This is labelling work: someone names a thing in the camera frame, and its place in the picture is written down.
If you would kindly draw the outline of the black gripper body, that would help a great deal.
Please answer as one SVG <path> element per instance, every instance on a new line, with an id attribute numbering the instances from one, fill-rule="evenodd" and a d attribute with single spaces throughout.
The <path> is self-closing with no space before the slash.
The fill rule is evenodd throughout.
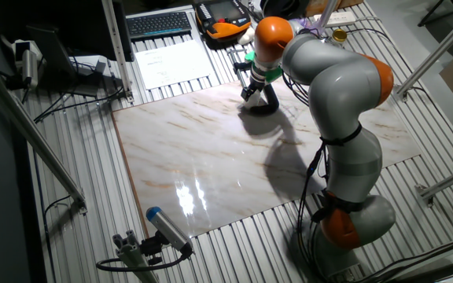
<path id="1" fill-rule="evenodd" d="M 249 93 L 255 93 L 257 90 L 262 90 L 266 85 L 265 72 L 251 72 L 249 76 L 249 86 L 247 88 Z"/>

